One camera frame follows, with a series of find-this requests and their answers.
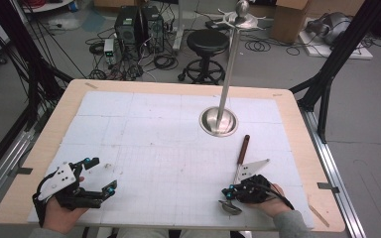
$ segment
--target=hand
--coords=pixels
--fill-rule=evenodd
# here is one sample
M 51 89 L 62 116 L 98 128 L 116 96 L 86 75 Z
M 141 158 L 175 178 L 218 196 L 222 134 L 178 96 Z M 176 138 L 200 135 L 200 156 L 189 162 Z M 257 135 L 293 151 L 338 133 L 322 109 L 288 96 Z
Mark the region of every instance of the hand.
M 61 207 L 55 197 L 49 199 L 46 206 L 45 222 L 43 228 L 67 234 L 75 225 L 79 217 L 87 211 L 88 208 L 77 208 L 73 211 Z
M 271 188 L 275 190 L 276 192 L 278 192 L 279 194 L 281 194 L 282 196 L 284 196 L 283 189 L 280 188 L 277 184 L 273 184 Z M 282 212 L 292 210 L 280 198 L 273 197 L 273 196 L 268 197 L 262 203 L 252 204 L 252 206 L 263 210 L 267 215 L 271 216 L 272 218 L 274 218 L 276 215 Z

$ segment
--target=stool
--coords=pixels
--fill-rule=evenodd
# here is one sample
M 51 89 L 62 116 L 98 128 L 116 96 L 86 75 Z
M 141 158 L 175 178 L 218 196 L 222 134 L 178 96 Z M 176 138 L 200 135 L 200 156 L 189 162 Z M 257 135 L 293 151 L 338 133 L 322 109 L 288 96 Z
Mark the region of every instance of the stool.
M 192 84 L 214 83 L 218 85 L 220 80 L 224 80 L 224 68 L 218 62 L 211 60 L 211 57 L 223 53 L 228 49 L 228 37 L 212 29 L 197 30 L 190 33 L 187 38 L 187 43 L 189 48 L 201 57 L 201 59 L 191 61 L 184 71 L 178 75 L 178 80 L 185 80 L 186 75 L 192 80 Z M 209 69 L 210 63 L 215 64 L 216 69 Z M 191 75 L 191 72 L 198 72 L 197 77 Z M 220 76 L 213 77 L 214 73 L 219 73 Z

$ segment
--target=sleeve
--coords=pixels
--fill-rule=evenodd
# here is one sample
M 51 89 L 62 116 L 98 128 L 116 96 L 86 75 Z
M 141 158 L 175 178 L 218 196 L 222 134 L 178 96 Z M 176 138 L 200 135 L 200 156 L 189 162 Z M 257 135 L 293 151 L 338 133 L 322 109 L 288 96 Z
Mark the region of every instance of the sleeve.
M 43 228 L 35 228 L 29 238 L 67 238 L 65 235 Z
M 316 237 L 305 224 L 302 214 L 297 210 L 283 212 L 274 217 L 280 238 L 314 238 Z

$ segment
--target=wooden table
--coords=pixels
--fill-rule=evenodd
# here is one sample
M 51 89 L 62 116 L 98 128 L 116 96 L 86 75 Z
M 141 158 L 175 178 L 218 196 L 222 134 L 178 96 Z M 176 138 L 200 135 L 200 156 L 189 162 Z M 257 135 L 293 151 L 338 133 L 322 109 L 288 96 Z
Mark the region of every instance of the wooden table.
M 221 87 L 213 85 L 85 79 L 72 81 L 23 165 L 25 168 L 33 168 L 33 172 L 28 176 L 17 175 L 2 200 L 0 223 L 27 223 L 27 217 L 33 208 L 31 196 L 36 192 L 37 185 L 45 176 L 48 166 L 57 153 L 64 134 L 76 114 L 82 97 L 87 91 L 219 95 L 221 89 Z M 286 89 L 230 87 L 229 96 L 265 98 L 276 101 L 310 209 L 313 212 L 314 231 L 343 231 L 345 224 L 332 192 L 328 189 L 318 188 L 318 182 L 327 182 L 327 179 L 294 95 Z

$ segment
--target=white mat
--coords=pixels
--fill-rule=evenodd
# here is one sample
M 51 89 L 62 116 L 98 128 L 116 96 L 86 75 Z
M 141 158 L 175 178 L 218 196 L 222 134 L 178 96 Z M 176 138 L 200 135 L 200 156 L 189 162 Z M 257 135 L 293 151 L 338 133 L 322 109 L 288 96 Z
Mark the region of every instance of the white mat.
M 314 19 L 306 18 L 304 28 L 308 24 L 308 21 L 312 21 Z M 327 45 L 323 39 L 316 37 L 315 33 L 307 33 L 306 31 L 301 31 L 299 33 L 299 38 L 302 41 L 303 44 L 306 44 L 304 46 L 306 52 L 311 57 L 329 57 L 331 50 L 329 48 L 329 45 Z M 367 49 L 363 48 L 361 44 L 358 45 L 357 50 L 354 50 L 354 52 L 349 57 L 350 59 L 357 59 L 357 60 L 372 60 L 373 55 L 370 54 Z
M 229 98 L 226 107 L 238 117 L 229 137 L 206 134 L 200 113 L 219 104 L 219 96 L 88 92 L 72 120 L 48 173 L 63 162 L 87 157 L 100 164 L 82 172 L 87 190 L 101 190 L 114 179 L 119 187 L 100 209 L 80 222 L 95 225 L 163 226 L 238 230 L 274 229 L 263 212 L 234 202 L 237 216 L 222 210 L 221 190 L 236 173 L 246 134 L 245 163 L 270 159 L 259 172 L 278 183 L 308 227 L 314 222 L 274 100 Z M 29 221 L 37 222 L 32 210 Z

